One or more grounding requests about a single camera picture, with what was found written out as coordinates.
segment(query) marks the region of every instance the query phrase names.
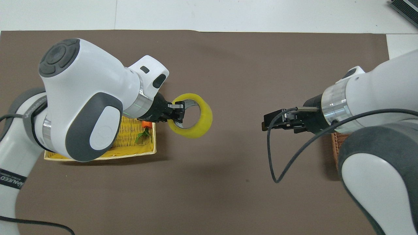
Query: cable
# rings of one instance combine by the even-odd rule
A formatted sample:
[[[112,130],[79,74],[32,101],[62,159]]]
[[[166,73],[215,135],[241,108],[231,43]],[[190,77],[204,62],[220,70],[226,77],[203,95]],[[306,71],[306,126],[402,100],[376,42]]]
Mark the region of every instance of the cable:
[[[21,220],[21,219],[9,218],[9,217],[4,217],[4,216],[0,216],[0,220],[6,221],[6,222],[20,223],[20,224],[47,225],[47,226],[52,226],[52,227],[59,227],[59,228],[67,230],[68,232],[71,233],[71,235],[75,235],[74,231],[71,228],[65,225],[61,225],[61,224],[44,222],[44,221],[36,221],[36,220]]]
[[[418,112],[412,111],[412,110],[407,110],[407,109],[380,109],[380,110],[374,110],[374,111],[369,111],[369,112],[364,112],[364,113],[361,113],[361,114],[357,114],[357,115],[354,115],[354,116],[349,117],[347,119],[344,119],[344,120],[342,120],[342,121],[340,121],[336,124],[332,124],[331,126],[325,128],[323,131],[321,131],[320,133],[318,133],[317,135],[312,137],[304,145],[302,145],[302,147],[295,153],[295,155],[293,155],[293,157],[287,163],[286,167],[282,171],[282,174],[279,176],[279,178],[276,179],[276,175],[274,174],[274,170],[273,170],[273,164],[272,164],[272,161],[271,161],[270,131],[271,131],[271,128],[273,127],[274,123],[277,121],[277,119],[279,119],[281,116],[285,115],[288,112],[296,111],[296,110],[297,110],[297,108],[291,108],[291,109],[285,110],[285,111],[277,114],[277,116],[275,116],[273,118],[270,125],[268,126],[268,130],[267,130],[267,154],[268,154],[268,162],[269,162],[269,165],[270,165],[271,176],[272,176],[275,183],[278,183],[283,179],[284,175],[286,174],[286,172],[288,171],[290,166],[293,164],[293,162],[296,160],[296,158],[305,150],[305,148],[307,148],[311,143],[313,143],[319,137],[333,131],[335,128],[337,128],[341,125],[344,125],[344,124],[346,124],[348,122],[351,122],[353,120],[356,120],[358,118],[363,118],[363,117],[374,115],[374,114],[388,113],[388,112],[390,112],[390,113],[405,113],[405,114],[410,114],[410,115],[414,115],[414,116],[418,117]]]
[[[6,115],[3,115],[0,117],[0,122],[3,121],[6,118],[22,118],[23,115],[17,114],[17,113],[8,113]]]

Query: white floor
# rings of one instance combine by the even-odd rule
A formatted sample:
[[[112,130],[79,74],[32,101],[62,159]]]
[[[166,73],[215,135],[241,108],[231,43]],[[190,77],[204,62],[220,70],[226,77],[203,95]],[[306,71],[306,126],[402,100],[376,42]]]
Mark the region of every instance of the white floor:
[[[0,31],[96,29],[384,33],[390,58],[418,49],[388,0],[0,0]]]

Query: brown mat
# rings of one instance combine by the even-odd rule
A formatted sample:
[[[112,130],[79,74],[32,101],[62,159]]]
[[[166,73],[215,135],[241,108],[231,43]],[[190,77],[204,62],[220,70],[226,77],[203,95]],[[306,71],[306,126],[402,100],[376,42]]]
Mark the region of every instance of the brown mat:
[[[212,107],[213,126],[190,140],[159,123],[157,153],[145,158],[102,164],[39,158],[18,196],[18,217],[63,223],[78,235],[374,234],[335,181],[330,136],[307,148],[275,184],[260,124],[266,113],[321,94],[348,69],[370,71],[388,60],[385,35],[3,31],[0,113],[18,94],[42,85],[43,53],[71,37],[102,47],[125,66],[155,57],[170,71],[165,98],[201,95]],[[277,174],[310,137],[272,132]],[[22,235],[67,234],[20,229]]]

